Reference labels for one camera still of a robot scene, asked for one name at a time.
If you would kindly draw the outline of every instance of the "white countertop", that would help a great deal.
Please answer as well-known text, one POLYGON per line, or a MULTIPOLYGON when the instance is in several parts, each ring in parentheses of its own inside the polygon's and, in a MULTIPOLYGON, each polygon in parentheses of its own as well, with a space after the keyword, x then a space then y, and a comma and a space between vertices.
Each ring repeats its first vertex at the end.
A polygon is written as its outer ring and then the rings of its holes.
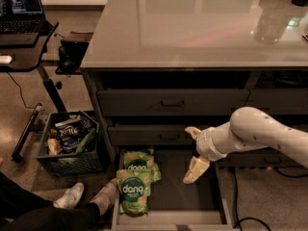
POLYGON ((108 0, 82 68, 308 68, 291 0, 108 0))

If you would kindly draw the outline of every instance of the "laptop screen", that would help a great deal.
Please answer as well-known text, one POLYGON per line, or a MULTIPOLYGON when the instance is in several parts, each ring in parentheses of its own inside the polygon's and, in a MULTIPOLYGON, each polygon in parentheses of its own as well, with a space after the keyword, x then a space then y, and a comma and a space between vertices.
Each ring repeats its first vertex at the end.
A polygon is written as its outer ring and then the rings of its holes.
POLYGON ((0 18, 4 15, 43 14, 40 0, 0 0, 0 18))

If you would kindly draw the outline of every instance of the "concrete floor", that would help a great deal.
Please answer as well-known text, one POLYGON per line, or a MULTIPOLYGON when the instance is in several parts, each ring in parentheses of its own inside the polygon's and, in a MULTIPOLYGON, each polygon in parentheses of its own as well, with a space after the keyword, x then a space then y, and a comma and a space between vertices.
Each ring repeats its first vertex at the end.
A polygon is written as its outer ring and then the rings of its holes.
MULTIPOLYGON (((92 32, 101 11, 47 11, 47 15, 56 17, 59 22, 57 33, 67 36, 70 31, 92 32)), ((45 60, 58 59, 59 36, 48 43, 45 60)), ((45 68, 54 83, 62 82, 59 94, 68 111, 91 110, 92 106, 81 75, 65 76, 55 74, 56 67, 45 68)), ((41 103, 44 109, 38 118, 46 120, 50 113, 57 112, 42 84, 37 71, 13 73, 12 77, 22 88, 22 95, 28 107, 41 103)), ((20 89, 7 73, 0 73, 0 156, 5 163, 1 170, 12 180, 28 191, 44 198, 54 200, 65 189, 77 181, 87 186, 82 203, 89 201, 107 182, 115 177, 115 168, 110 167, 105 174, 81 178, 54 179, 35 159, 39 147, 40 133, 31 133, 26 140, 19 164, 12 162, 12 153, 25 125, 33 111, 26 108, 20 96, 20 89)), ((221 169, 223 191, 229 211, 233 213, 234 181, 231 173, 221 169)), ((285 168, 290 174, 307 173, 304 168, 285 168)), ((287 178, 270 169, 239 169, 238 211, 239 217, 254 217, 266 222, 272 231, 308 230, 308 178, 287 178)), ((243 230, 266 230, 258 222, 249 220, 243 223, 243 230)))

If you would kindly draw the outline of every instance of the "black pants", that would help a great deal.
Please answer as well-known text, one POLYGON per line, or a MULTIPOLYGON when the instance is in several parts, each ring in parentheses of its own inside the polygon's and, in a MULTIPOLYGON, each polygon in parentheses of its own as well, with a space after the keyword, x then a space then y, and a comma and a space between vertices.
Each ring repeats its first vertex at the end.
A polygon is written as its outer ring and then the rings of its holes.
POLYGON ((14 219, 0 226, 1 231, 88 230, 100 218, 94 203, 72 210, 55 208, 52 201, 20 188, 1 172, 0 217, 14 219))

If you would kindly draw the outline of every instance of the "basket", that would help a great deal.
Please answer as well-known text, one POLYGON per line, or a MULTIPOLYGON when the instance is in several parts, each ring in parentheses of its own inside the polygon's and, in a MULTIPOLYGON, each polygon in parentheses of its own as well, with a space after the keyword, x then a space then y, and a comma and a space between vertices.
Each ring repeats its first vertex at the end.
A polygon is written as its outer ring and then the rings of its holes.
POLYGON ((40 139, 36 159, 44 169, 55 178, 64 177, 83 177, 86 175, 95 175, 106 171, 108 156, 103 140, 100 140, 100 133, 96 134, 96 140, 93 149, 80 153, 60 154, 56 156, 48 155, 47 140, 50 138, 50 129, 55 123, 61 122, 69 116, 77 115, 78 112, 50 114, 44 127, 40 139))

